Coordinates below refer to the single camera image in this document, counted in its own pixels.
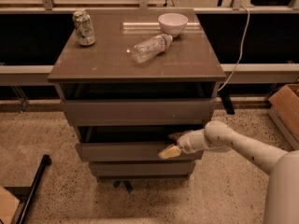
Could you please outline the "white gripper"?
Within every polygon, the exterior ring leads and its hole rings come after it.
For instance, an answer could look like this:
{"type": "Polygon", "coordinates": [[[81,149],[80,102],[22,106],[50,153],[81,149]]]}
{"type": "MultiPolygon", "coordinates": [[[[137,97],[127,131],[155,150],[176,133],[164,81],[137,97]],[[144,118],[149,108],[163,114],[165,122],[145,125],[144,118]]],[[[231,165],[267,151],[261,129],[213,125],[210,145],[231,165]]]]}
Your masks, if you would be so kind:
{"type": "Polygon", "coordinates": [[[173,141],[177,141],[177,145],[170,145],[166,149],[162,150],[158,156],[162,160],[178,157],[181,154],[181,150],[185,154],[192,154],[196,152],[196,149],[191,143],[192,131],[170,133],[168,138],[173,141]]]}

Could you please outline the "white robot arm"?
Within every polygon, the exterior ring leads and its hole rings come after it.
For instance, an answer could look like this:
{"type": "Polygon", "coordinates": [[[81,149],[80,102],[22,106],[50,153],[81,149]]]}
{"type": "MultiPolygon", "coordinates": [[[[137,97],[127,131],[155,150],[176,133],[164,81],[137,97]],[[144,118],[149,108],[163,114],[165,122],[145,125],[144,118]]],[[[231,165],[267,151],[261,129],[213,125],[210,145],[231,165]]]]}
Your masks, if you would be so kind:
{"type": "Polygon", "coordinates": [[[237,133],[212,120],[205,128],[172,133],[172,145],[159,153],[163,160],[197,151],[233,149],[269,175],[263,224],[299,224],[299,151],[285,151],[237,133]]]}

